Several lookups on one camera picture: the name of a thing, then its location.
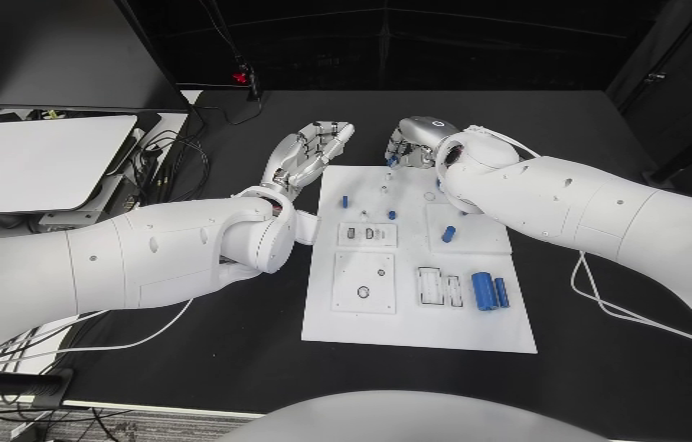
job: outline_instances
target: black table surface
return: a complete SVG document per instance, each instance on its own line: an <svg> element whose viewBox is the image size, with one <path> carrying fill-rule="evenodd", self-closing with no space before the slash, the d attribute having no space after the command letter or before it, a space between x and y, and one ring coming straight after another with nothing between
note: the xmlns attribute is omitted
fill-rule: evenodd
<svg viewBox="0 0 692 442"><path fill-rule="evenodd" d="M205 92L200 105L231 120L257 110L244 92ZM410 115L465 128L485 125L538 153L639 181L654 168L602 92L267 92L260 117L240 126L202 109L213 161L204 198L260 181L285 136L318 120L349 121L357 133L342 165L383 165L388 137ZM195 186L194 154L176 191ZM321 182L299 209L316 212ZM358 390L417 390L478 397L554 417L609 438L691 440L692 341L615 319L570 287L577 252L511 231L538 355L300 340L312 248L298 245L275 275L201 297L155 340L65 358L77 377L67 400L267 413L306 399ZM590 257L602 296L692 332L692 311L649 278ZM584 274L580 287L587 287ZM140 340L181 305L112 312L80 345Z"/></svg>

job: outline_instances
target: black wall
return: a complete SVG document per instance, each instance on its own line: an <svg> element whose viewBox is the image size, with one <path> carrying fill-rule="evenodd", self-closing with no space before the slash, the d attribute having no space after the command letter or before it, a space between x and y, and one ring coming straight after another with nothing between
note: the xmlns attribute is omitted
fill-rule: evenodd
<svg viewBox="0 0 692 442"><path fill-rule="evenodd" d="M220 0L272 89L605 89L668 0ZM233 83L198 0L129 0L179 82Z"/></svg>

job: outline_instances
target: blue cylinder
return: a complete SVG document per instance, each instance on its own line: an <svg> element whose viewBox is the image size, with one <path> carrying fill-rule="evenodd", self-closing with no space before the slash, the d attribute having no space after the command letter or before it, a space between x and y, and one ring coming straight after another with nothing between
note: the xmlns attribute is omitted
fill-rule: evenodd
<svg viewBox="0 0 692 442"><path fill-rule="evenodd" d="M495 291L494 278L488 272L472 275L473 291L476 293L476 305L479 310L498 309L498 293Z"/></svg>
<svg viewBox="0 0 692 442"><path fill-rule="evenodd" d="M443 234L443 242L446 244L449 244L452 242L452 238L455 237L455 232L458 231L458 229L450 225L448 227L448 230L445 231L445 234Z"/></svg>
<svg viewBox="0 0 692 442"><path fill-rule="evenodd" d="M498 292L498 300L501 302L501 307L507 309L510 307L510 298L508 298L508 289L505 287L505 279L495 279L495 290Z"/></svg>

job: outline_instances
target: monitor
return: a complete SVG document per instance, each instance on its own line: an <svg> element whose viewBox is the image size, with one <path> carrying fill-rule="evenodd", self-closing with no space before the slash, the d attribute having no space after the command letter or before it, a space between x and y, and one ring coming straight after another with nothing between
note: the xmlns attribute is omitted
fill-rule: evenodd
<svg viewBox="0 0 692 442"><path fill-rule="evenodd" d="M0 0L0 107L188 112L125 0Z"/></svg>

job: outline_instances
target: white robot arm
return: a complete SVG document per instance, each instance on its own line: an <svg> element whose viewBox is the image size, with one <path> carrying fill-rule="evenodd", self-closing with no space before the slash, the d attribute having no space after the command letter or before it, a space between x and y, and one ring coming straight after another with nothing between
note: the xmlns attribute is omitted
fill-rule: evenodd
<svg viewBox="0 0 692 442"><path fill-rule="evenodd" d="M386 158L436 167L450 203L522 234L599 255L661 282L692 307L692 198L553 157L522 160L502 134L433 117L401 121Z"/></svg>
<svg viewBox="0 0 692 442"><path fill-rule="evenodd" d="M93 227L0 239L0 342L47 322L106 309L161 307L283 266L318 217L300 188L344 150L354 126L319 122L290 135L262 186L230 199L138 209Z"/></svg>

